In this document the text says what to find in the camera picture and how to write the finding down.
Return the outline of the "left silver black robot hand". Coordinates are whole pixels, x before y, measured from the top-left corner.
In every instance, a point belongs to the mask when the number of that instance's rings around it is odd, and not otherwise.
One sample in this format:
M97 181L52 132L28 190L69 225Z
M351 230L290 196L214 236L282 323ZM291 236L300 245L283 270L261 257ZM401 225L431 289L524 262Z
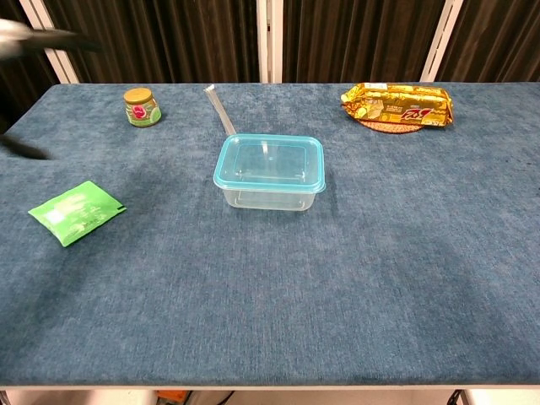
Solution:
M1 19L1 63L48 49L97 52L101 50L101 45L87 35L77 32L35 29L14 20ZM20 142L7 133L1 135L1 148L12 155L26 159L51 159L51 156L44 149Z

